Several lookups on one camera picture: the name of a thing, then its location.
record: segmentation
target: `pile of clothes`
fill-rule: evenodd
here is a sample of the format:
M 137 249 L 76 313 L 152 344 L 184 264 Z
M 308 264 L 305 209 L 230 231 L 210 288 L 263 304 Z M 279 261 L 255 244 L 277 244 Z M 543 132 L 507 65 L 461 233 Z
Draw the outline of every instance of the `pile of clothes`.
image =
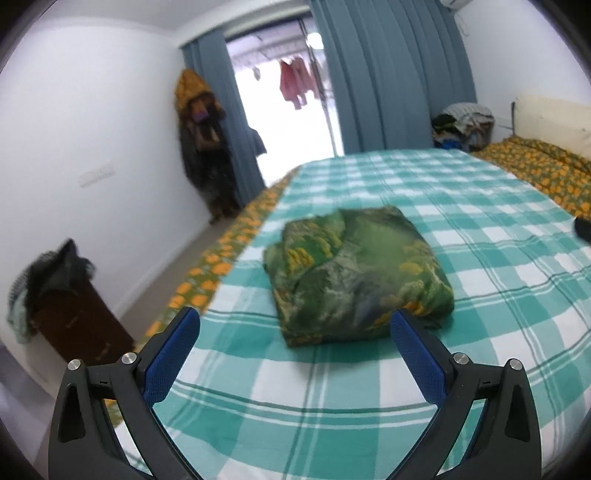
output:
M 441 148 L 481 150 L 491 142 L 495 117 L 477 103 L 454 103 L 437 115 L 431 126 L 433 140 Z

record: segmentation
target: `air conditioner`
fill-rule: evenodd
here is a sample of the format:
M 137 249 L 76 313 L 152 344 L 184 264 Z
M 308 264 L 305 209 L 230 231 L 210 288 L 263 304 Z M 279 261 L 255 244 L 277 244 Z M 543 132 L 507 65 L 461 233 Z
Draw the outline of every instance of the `air conditioner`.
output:
M 444 7 L 451 8 L 452 10 L 459 10 L 464 8 L 472 0 L 439 0 Z

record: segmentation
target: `curtain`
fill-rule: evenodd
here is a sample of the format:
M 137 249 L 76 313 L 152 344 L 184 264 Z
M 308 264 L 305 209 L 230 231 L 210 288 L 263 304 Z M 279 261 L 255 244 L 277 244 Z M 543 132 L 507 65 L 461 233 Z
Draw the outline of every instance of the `curtain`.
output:
M 254 138 L 222 31 L 215 29 L 185 45 L 183 56 L 187 68 L 195 70 L 208 82 L 227 113 L 222 127 L 232 153 L 238 200 L 245 206 L 254 200 L 265 184 L 256 162 Z
M 476 102 L 452 13 L 438 0 L 311 0 L 345 153 L 430 148 L 431 119 Z

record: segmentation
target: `light switch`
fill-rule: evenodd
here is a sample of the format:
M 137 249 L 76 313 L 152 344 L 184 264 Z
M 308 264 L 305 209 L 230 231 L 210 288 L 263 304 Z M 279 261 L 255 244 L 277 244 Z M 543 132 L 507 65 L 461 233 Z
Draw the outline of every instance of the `light switch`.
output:
M 115 175 L 115 166 L 112 162 L 106 163 L 103 166 L 94 170 L 87 171 L 78 177 L 78 185 L 84 188 L 99 180 L 106 179 Z

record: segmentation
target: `doorway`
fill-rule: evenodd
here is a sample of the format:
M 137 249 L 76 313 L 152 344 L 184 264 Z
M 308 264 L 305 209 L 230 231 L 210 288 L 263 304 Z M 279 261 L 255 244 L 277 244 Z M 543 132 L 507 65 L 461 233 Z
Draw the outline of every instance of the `doorway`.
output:
M 343 155 L 322 38 L 312 17 L 243 35 L 228 42 L 228 52 L 248 124 L 259 133 L 267 151 L 258 156 L 267 186 L 299 165 Z M 292 102 L 284 98 L 280 86 L 291 78 L 285 71 L 296 59 L 303 60 L 306 71 L 302 73 L 309 75 L 312 88 L 305 91 L 306 82 Z

